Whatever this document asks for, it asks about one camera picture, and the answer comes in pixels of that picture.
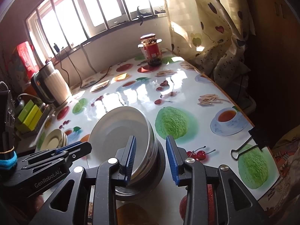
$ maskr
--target beige kettle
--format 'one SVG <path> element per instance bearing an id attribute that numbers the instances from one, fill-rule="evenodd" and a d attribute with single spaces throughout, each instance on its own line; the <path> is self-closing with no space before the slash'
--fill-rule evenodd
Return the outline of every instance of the beige kettle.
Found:
<path id="1" fill-rule="evenodd" d="M 63 106 L 71 96 L 67 83 L 52 62 L 32 76 L 31 85 L 43 102 L 53 104 L 55 108 Z"/>

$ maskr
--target white wall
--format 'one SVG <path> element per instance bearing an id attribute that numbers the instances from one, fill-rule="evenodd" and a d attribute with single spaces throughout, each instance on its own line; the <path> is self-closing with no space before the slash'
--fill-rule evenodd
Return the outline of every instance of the white wall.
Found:
<path id="1" fill-rule="evenodd" d="M 140 37 L 145 34 L 155 33 L 158 39 L 162 39 L 162 48 L 171 49 L 171 38 L 166 17 L 145 21 L 142 26 L 139 23 L 111 32 L 84 46 L 91 65 L 98 72 L 109 66 L 115 65 L 134 56 L 141 54 L 137 47 L 140 44 Z M 79 49 L 70 55 L 72 62 L 79 70 L 82 79 L 94 74 L 88 66 L 86 57 Z M 72 66 L 69 58 L 62 60 L 62 67 L 70 75 L 70 85 L 80 82 L 80 78 Z M 55 66 L 67 81 L 66 72 L 61 70 L 60 64 Z"/>
<path id="2" fill-rule="evenodd" d="M 12 51 L 18 44 L 28 40 L 25 31 L 25 19 L 42 1 L 15 0 L 6 11 L 0 21 L 0 44 L 7 58 L 10 58 Z M 149 33 L 155 33 L 157 38 L 163 40 L 162 47 L 171 48 L 166 17 L 145 21 L 142 26 L 137 23 L 119 29 L 87 44 L 84 48 L 92 66 L 99 71 L 139 54 L 140 51 L 137 48 L 140 43 L 139 38 Z M 72 53 L 70 58 L 79 69 L 82 79 L 93 74 L 81 49 Z M 68 58 L 62 60 L 62 65 L 69 72 L 71 85 L 80 82 L 79 76 Z M 67 74 L 60 69 L 60 65 L 56 65 L 55 68 L 59 69 L 67 80 Z"/>

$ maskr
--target red heart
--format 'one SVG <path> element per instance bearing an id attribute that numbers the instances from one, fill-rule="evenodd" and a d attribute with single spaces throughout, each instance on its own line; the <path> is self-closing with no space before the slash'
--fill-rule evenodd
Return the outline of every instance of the red heart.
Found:
<path id="1" fill-rule="evenodd" d="M 224 33 L 224 28 L 223 28 L 223 26 L 216 26 L 216 30 L 217 31 L 219 31 L 219 32 L 221 32 L 222 34 Z"/>

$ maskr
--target window sill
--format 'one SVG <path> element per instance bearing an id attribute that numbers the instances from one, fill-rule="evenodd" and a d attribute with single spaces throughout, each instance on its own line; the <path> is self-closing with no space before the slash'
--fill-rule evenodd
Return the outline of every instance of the window sill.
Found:
<path id="1" fill-rule="evenodd" d="M 152 19 L 158 19 L 158 18 L 162 18 L 162 17 L 166 17 L 167 14 L 166 13 L 160 13 L 160 14 L 156 14 L 156 15 L 153 15 L 153 16 L 148 16 L 148 17 L 145 17 L 143 18 L 143 21 L 148 21 L 148 20 L 152 20 Z M 134 25 L 134 24 L 137 24 L 137 23 L 140 23 L 141 21 L 137 18 L 135 20 L 132 20 L 132 21 L 128 21 L 126 23 L 123 23 L 123 24 L 120 24 L 120 25 L 117 25 L 113 28 L 110 28 L 108 30 L 105 30 L 103 32 L 101 32 L 100 34 L 97 34 L 95 36 L 93 36 L 92 38 L 89 38 L 88 40 L 84 41 L 83 43 L 81 43 L 80 45 L 78 46 L 75 46 L 74 48 L 70 49 L 67 51 L 67 54 L 64 50 L 62 50 L 62 53 L 61 53 L 61 59 L 65 59 L 68 57 L 68 55 L 71 55 L 73 52 L 77 51 L 78 49 L 80 49 L 82 46 L 86 46 L 87 44 L 91 43 L 92 41 L 94 40 L 97 40 L 111 32 L 114 32 L 114 31 L 117 31 L 119 29 L 122 29 L 122 28 L 125 28 L 127 26 L 130 26 L 130 25 Z M 57 65 L 59 62 L 60 62 L 60 57 L 59 57 L 59 54 L 56 55 L 57 58 L 53 58 L 52 59 L 52 62 L 53 62 L 53 65 Z"/>

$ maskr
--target glass jar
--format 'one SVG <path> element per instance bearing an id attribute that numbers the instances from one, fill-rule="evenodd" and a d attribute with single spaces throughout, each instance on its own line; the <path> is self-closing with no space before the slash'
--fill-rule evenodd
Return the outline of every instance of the glass jar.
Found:
<path id="1" fill-rule="evenodd" d="M 140 38 L 146 52 L 147 61 L 150 66 L 158 66 L 161 64 L 161 52 L 159 50 L 158 44 L 156 42 L 155 34 L 143 35 Z"/>

